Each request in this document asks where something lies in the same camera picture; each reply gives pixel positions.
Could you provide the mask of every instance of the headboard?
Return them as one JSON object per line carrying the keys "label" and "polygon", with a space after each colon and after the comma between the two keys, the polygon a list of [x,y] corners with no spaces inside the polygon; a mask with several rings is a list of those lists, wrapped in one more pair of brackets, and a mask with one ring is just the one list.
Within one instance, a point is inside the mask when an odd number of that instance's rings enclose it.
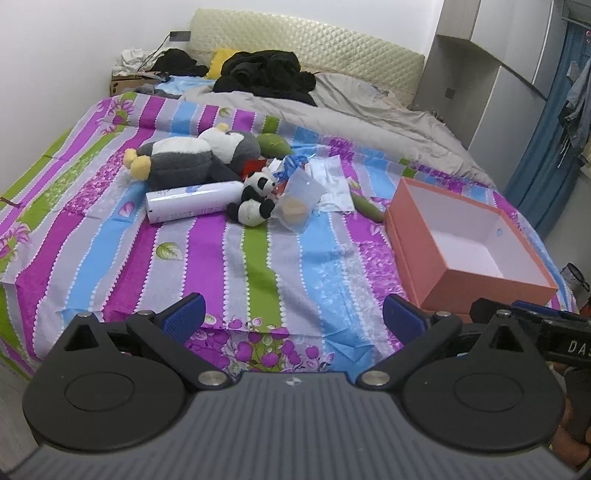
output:
{"label": "headboard", "polygon": [[380,38],[305,18],[199,8],[188,53],[209,65],[216,48],[293,51],[303,69],[338,72],[394,92],[408,106],[423,73],[424,55]]}

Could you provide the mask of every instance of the power outlet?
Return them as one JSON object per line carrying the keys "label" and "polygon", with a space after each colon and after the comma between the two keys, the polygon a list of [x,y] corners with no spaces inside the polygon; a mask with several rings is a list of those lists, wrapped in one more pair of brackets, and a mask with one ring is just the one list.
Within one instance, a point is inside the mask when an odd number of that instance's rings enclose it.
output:
{"label": "power outlet", "polygon": [[168,38],[169,41],[189,41],[191,32],[189,30],[172,30]]}

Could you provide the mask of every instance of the metal screw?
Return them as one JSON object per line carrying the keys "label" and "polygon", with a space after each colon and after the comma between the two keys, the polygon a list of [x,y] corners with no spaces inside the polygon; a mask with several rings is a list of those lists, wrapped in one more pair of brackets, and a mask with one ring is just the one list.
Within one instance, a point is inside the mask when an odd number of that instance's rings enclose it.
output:
{"label": "metal screw", "polygon": [[220,372],[217,370],[207,370],[202,372],[197,377],[199,383],[206,385],[208,387],[219,387],[226,382],[227,376],[224,372]]}
{"label": "metal screw", "polygon": [[361,375],[361,381],[371,387],[383,387],[390,381],[390,375],[381,370],[370,370]]}

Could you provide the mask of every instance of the panda plush toy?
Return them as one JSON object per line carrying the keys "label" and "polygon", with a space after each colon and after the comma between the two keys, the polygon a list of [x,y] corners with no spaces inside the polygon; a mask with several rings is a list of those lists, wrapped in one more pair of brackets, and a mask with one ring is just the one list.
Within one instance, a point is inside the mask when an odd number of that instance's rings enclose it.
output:
{"label": "panda plush toy", "polygon": [[275,203],[267,196],[275,188],[275,177],[267,169],[249,174],[244,181],[240,205],[230,203],[226,216],[233,222],[258,226],[271,216]]}

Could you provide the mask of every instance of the blue gripper pad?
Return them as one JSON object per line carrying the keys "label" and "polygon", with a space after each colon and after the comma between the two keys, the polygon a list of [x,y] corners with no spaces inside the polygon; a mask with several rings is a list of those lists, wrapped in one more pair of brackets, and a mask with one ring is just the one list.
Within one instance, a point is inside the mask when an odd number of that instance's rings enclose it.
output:
{"label": "blue gripper pad", "polygon": [[386,328],[405,345],[425,333],[430,326],[422,310],[396,294],[384,299],[382,317]]}
{"label": "blue gripper pad", "polygon": [[199,293],[191,293],[157,316],[156,324],[176,341],[185,343],[201,328],[205,319],[205,299]]}

